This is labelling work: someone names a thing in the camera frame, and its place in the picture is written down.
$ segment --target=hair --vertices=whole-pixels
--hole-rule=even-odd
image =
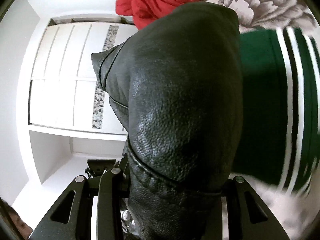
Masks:
[[[4,209],[7,211],[8,214],[13,214],[13,215],[18,215],[18,213],[14,210],[14,208],[12,206],[10,206],[6,201],[4,201],[3,199],[1,199],[3,202],[3,206]]]

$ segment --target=cabinet door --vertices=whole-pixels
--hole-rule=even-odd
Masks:
[[[91,54],[137,32],[132,25],[71,23],[47,27],[35,59],[30,123],[55,128],[127,134],[97,86]]]

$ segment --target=leather texture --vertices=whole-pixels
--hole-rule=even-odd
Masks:
[[[146,240],[199,239],[242,129],[236,13],[189,3],[110,51],[98,82],[128,131],[128,208]]]

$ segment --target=silver screw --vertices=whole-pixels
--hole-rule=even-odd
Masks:
[[[120,171],[121,171],[120,168],[113,168],[113,169],[111,170],[111,172],[112,172],[113,174],[119,174]]]
[[[76,182],[82,182],[82,181],[84,181],[84,176],[78,176],[78,177],[76,177]]]
[[[236,182],[243,183],[244,182],[244,178],[241,177],[241,176],[236,176]]]

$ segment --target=green garment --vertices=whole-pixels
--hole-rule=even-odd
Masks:
[[[308,193],[320,156],[316,43],[289,27],[241,34],[240,50],[244,122],[233,172]]]

